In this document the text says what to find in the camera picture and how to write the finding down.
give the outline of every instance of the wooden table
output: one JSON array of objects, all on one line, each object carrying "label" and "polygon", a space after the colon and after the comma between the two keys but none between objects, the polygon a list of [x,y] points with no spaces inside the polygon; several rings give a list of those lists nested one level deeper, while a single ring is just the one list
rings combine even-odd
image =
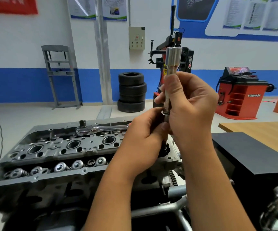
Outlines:
[{"label": "wooden table", "polygon": [[244,132],[278,152],[278,122],[219,123],[226,132]]}]

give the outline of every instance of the floor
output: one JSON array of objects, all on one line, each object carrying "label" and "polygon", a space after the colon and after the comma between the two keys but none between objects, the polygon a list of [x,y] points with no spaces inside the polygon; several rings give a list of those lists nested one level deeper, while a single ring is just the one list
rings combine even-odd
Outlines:
[{"label": "floor", "polygon": [[[147,102],[145,110],[152,108],[153,103]],[[236,121],[226,119],[218,114],[214,115],[211,132],[224,132],[218,127],[219,123],[225,122],[263,122],[278,121],[278,113],[273,113],[275,104],[272,102],[263,102],[257,114],[257,120]],[[0,123],[3,129],[3,153],[5,155],[33,126],[64,123],[78,120],[94,120],[97,118],[101,106],[82,106],[75,108],[58,108],[51,110],[51,106],[43,104],[0,104]],[[123,113],[118,111],[117,106],[113,106],[111,117],[133,116],[134,113]]]}]

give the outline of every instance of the right hand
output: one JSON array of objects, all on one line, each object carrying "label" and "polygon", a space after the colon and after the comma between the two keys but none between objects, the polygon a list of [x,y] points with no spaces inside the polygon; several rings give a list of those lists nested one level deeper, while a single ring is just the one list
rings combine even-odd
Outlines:
[{"label": "right hand", "polygon": [[190,143],[200,147],[211,142],[210,128],[218,102],[215,90],[196,75],[181,71],[167,75],[160,89],[155,103],[163,103],[167,91],[172,105],[169,124],[177,146]]}]

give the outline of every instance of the left hand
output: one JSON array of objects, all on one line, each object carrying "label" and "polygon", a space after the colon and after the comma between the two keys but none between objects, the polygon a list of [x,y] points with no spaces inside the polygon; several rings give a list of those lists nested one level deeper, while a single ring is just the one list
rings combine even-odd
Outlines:
[{"label": "left hand", "polygon": [[152,108],[134,118],[124,139],[109,164],[119,175],[128,180],[151,167],[158,157],[161,142],[167,140],[170,126],[160,123],[153,129],[153,125],[161,118],[162,108]]}]

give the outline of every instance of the electrical control box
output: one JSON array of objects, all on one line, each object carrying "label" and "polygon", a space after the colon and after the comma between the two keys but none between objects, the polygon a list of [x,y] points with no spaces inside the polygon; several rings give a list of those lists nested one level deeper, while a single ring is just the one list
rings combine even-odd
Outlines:
[{"label": "electrical control box", "polygon": [[129,49],[145,49],[145,27],[129,27]]}]

